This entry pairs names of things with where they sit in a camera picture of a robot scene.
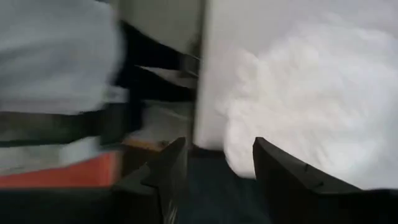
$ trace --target white wall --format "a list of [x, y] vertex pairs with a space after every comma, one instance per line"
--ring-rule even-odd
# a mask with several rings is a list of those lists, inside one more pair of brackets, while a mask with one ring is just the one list
[[197, 34], [201, 0], [119, 0], [119, 13], [153, 39], [187, 52]]
[[266, 0], [208, 1], [194, 136], [197, 146], [222, 150], [227, 120], [217, 105], [233, 86], [237, 56], [242, 50], [256, 55], [286, 31], [285, 24], [297, 13], [292, 8], [282, 17], [278, 8], [289, 2], [278, 1], [270, 7]]

